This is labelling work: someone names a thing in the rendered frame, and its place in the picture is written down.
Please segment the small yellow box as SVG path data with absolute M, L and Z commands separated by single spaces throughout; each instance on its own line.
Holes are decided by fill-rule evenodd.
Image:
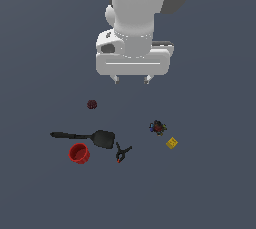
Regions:
M 177 144 L 178 141 L 174 138 L 171 138 L 170 140 L 167 141 L 166 146 L 169 147 L 170 149 L 173 149 Z

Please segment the red cup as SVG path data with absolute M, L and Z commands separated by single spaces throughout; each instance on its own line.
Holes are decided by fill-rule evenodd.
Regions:
M 85 164 L 90 158 L 90 152 L 84 143 L 76 143 L 70 148 L 68 156 L 77 164 Z

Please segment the black spring clamp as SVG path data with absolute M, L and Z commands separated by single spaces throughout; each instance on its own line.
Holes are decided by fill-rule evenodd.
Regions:
M 128 148 L 122 150 L 122 149 L 120 148 L 119 143 L 116 143 L 116 145 L 117 145 L 116 159 L 117 159 L 117 162 L 120 163 L 120 162 L 122 162 L 122 161 L 124 160 L 125 154 L 126 154 L 127 152 L 129 152 L 129 151 L 132 149 L 132 147 L 128 147 Z

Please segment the black spatula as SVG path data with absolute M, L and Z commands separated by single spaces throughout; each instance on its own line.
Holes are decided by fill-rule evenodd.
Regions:
M 64 132 L 52 132 L 51 136 L 54 138 L 67 138 L 67 139 L 91 139 L 95 146 L 112 149 L 115 140 L 115 134 L 109 131 L 97 130 L 92 135 L 79 135 Z

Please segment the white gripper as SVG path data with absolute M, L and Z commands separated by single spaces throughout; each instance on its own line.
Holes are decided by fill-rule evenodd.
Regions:
M 119 75 L 147 75 L 149 84 L 155 75 L 164 75 L 171 64 L 174 45 L 170 41 L 153 41 L 150 35 L 131 38 L 109 29 L 96 41 L 96 71 L 109 75 L 115 84 Z

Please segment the multicoloured small toy cluster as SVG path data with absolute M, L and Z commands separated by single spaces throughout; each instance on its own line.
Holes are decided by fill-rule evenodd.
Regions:
M 151 132 L 155 132 L 158 136 L 162 136 L 167 127 L 160 121 L 155 120 L 153 123 L 150 124 L 149 129 Z

